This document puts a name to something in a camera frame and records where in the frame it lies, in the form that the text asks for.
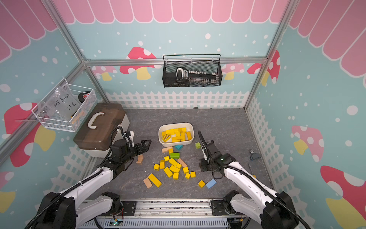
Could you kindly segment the yellow cylinder block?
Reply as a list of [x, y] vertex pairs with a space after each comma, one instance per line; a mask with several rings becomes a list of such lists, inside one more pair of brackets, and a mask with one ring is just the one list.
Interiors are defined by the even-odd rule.
[[192, 135], [191, 135], [191, 132], [190, 131], [187, 131], [187, 139], [188, 141], [192, 140]]

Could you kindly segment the rainbow striped block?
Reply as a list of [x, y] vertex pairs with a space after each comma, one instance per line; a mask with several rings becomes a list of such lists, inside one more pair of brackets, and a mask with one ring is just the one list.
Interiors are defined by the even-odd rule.
[[162, 140], [163, 142], [168, 142], [169, 140], [171, 140], [172, 136], [170, 134], [165, 134], [162, 136]]

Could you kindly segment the white oval plastic tub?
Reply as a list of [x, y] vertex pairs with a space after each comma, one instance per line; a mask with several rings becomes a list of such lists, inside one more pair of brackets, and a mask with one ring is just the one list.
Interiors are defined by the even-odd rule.
[[[166, 132], [167, 130], [171, 130], [171, 129], [180, 129], [180, 128], [186, 128], [186, 131], [190, 132], [191, 138], [189, 139], [186, 136], [186, 140], [183, 142], [182, 141], [172, 142], [171, 138], [169, 140], [167, 140], [166, 142], [163, 141], [163, 132]], [[193, 142], [193, 139], [195, 137], [193, 126], [190, 123], [176, 123], [176, 124], [163, 125], [159, 128], [158, 134], [159, 134], [159, 142], [164, 147], [173, 147], [173, 146], [177, 146], [177, 145], [189, 145]]]

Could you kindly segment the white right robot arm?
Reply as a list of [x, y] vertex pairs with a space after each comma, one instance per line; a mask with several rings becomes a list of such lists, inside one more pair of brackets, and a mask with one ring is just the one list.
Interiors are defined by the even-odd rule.
[[261, 224], [263, 229], [295, 229], [299, 224], [309, 229], [306, 221], [297, 214], [291, 197], [277, 193], [247, 172], [230, 154], [222, 154], [214, 141], [206, 142], [198, 131], [204, 157], [200, 160], [201, 171], [220, 173], [240, 187], [249, 197], [236, 191], [226, 196], [231, 214], [242, 213]]

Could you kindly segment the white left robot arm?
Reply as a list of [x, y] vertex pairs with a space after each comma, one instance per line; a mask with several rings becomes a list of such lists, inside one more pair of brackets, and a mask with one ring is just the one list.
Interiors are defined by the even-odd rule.
[[[113, 142], [112, 136], [120, 131], [122, 139]], [[104, 192], [97, 199], [86, 199], [103, 185], [117, 178], [128, 169], [136, 156], [146, 153], [151, 140], [133, 141], [132, 131], [116, 127], [109, 137], [110, 149], [97, 169], [85, 179], [59, 193], [47, 194], [37, 214], [26, 225], [27, 229], [76, 229], [84, 223], [95, 220], [101, 214], [119, 215], [124, 210], [120, 195]]]

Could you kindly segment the brown small block left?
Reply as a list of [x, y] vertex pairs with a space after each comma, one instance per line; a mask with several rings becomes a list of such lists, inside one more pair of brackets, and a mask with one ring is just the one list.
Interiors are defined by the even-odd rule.
[[138, 165], [141, 165], [142, 164], [142, 162], [143, 162], [143, 159], [144, 159], [144, 156], [141, 154], [141, 155], [139, 155], [138, 156], [138, 160], [136, 161], [136, 163], [138, 164]]

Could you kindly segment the brown lidded storage box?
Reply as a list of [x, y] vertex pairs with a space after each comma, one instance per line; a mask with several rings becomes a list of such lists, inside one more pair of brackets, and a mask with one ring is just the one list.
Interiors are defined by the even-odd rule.
[[92, 157], [105, 157], [113, 141], [122, 139], [122, 131], [112, 131], [121, 127], [127, 131], [130, 121], [122, 105], [98, 103], [73, 138], [74, 143]]

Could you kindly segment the tan slanted block centre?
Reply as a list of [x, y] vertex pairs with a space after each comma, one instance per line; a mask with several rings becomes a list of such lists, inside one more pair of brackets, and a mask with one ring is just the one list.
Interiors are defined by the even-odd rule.
[[188, 167], [187, 164], [181, 159], [177, 159], [177, 162], [182, 165], [183, 168]]

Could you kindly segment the grey blue clamp tool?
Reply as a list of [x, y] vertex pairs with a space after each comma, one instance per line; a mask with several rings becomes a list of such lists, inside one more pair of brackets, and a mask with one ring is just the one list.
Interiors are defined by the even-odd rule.
[[256, 153], [253, 149], [250, 149], [249, 152], [250, 152], [250, 160], [251, 161], [260, 159], [262, 157], [260, 153]]

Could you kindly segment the tan wooden block bottom left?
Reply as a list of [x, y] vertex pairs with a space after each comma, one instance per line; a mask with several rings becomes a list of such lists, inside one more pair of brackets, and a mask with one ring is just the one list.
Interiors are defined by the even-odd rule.
[[146, 185], [146, 187], [147, 187], [148, 189], [149, 189], [149, 188], [151, 188], [151, 187], [153, 186], [149, 178], [145, 178], [145, 179], [144, 179], [144, 184]]

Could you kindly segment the teal triangular block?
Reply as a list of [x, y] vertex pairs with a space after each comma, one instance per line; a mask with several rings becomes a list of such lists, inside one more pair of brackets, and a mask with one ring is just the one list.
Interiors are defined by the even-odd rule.
[[183, 148], [183, 145], [176, 145], [174, 146], [174, 148], [176, 148], [177, 150], [181, 150]]

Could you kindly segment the green rectangular block centre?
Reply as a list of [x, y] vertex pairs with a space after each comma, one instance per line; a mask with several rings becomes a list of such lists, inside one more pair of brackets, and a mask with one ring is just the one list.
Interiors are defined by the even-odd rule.
[[171, 153], [170, 158], [179, 159], [180, 158], [180, 153]]

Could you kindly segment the tan long block near tub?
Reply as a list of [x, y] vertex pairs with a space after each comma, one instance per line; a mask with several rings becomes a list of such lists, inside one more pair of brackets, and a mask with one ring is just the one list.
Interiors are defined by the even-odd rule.
[[163, 152], [163, 153], [167, 153], [167, 152], [169, 152], [169, 150], [170, 150], [170, 149], [172, 149], [172, 148], [173, 148], [173, 147], [163, 148], [163, 149], [162, 149], [162, 152]]

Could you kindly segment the long yellow block bottom left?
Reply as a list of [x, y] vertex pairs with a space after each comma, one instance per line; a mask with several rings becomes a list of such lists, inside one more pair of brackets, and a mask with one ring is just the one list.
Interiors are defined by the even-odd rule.
[[148, 178], [158, 188], [162, 185], [161, 181], [154, 174], [150, 174]]

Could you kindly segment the black tape roll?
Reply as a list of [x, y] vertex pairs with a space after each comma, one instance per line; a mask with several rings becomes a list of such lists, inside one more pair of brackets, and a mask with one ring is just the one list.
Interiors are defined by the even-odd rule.
[[82, 92], [78, 95], [78, 99], [80, 101], [80, 103], [84, 103], [86, 98], [89, 96], [90, 91], [86, 91], [86, 92]]

